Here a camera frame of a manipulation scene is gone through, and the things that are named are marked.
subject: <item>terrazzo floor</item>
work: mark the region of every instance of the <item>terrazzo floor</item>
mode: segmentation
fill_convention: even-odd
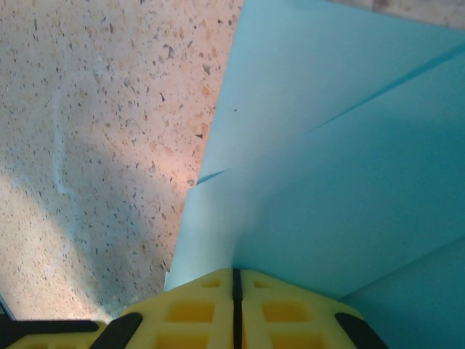
[[[341,0],[465,27],[450,0]],[[0,4],[0,294],[98,318],[160,292],[241,0]]]

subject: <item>blue panel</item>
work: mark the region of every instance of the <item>blue panel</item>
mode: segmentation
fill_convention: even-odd
[[[278,148],[464,42],[462,32],[325,1],[246,0],[200,181]]]
[[[190,190],[167,288],[235,266],[343,297],[464,237],[464,67]]]
[[[344,298],[390,348],[465,348],[465,240]]]

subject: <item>black rubber pad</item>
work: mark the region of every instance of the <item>black rubber pad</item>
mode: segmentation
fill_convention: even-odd
[[[366,321],[347,313],[337,313],[335,317],[357,349],[388,348]]]
[[[142,323],[140,313],[129,313],[111,321],[89,349],[124,349]]]

